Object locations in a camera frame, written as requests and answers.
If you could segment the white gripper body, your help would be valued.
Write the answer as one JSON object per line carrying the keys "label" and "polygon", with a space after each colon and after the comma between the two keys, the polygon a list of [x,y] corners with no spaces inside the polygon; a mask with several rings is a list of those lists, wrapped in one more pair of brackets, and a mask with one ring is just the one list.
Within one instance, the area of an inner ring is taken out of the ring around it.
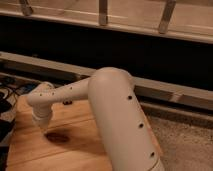
{"label": "white gripper body", "polygon": [[52,113],[48,113],[47,115],[37,115],[36,113],[32,113],[32,120],[34,125],[37,126],[42,134],[47,132],[49,123],[52,119]]}

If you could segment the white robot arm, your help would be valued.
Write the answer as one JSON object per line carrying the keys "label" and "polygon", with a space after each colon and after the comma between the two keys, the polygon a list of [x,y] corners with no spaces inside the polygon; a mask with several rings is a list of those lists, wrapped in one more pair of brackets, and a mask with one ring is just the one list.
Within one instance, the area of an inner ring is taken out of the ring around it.
{"label": "white robot arm", "polygon": [[45,129],[53,104],[86,99],[113,171],[165,171],[134,87],[127,71],[104,67],[86,79],[58,88],[44,82],[27,95],[27,103],[35,124]]}

